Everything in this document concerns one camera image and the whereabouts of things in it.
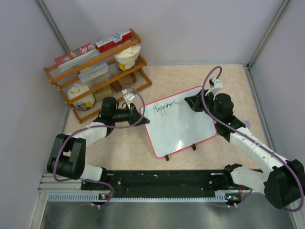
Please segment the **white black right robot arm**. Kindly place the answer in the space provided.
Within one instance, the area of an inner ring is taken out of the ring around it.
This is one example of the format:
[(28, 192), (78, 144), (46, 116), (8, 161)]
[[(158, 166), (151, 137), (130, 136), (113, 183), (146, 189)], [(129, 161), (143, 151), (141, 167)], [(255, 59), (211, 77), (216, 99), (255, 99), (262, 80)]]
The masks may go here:
[(205, 112), (215, 121), (217, 133), (230, 144), (241, 149), (260, 168), (260, 171), (245, 168), (240, 164), (225, 167), (223, 185), (232, 189), (237, 185), (248, 187), (263, 194), (277, 209), (300, 201), (299, 211), (305, 202), (305, 170), (303, 164), (288, 160), (272, 151), (258, 140), (246, 125), (234, 115), (230, 95), (213, 95), (207, 90), (184, 98), (194, 112)]

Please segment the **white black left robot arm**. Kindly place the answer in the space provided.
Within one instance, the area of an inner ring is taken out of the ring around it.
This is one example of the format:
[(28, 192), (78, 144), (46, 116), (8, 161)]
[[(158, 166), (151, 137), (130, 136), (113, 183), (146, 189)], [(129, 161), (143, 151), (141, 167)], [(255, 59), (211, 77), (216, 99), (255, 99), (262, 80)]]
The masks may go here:
[(133, 103), (119, 108), (114, 97), (102, 101), (102, 109), (97, 118), (87, 127), (75, 134), (58, 134), (55, 137), (47, 163), (47, 171), (67, 179), (87, 179), (97, 189), (108, 184), (105, 169), (85, 163), (86, 148), (97, 140), (107, 137), (116, 123), (128, 122), (130, 126), (149, 124), (150, 120), (142, 117)]

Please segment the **pink framed whiteboard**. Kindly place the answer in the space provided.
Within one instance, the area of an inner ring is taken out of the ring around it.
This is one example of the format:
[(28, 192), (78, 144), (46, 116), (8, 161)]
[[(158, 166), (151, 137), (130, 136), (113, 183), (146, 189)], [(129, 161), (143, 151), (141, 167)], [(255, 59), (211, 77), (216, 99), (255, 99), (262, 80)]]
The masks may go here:
[(148, 103), (139, 109), (140, 114), (150, 120), (145, 128), (157, 158), (216, 136), (217, 131), (209, 115), (194, 112), (187, 102), (174, 102), (194, 95), (201, 89), (201, 86), (197, 86)]

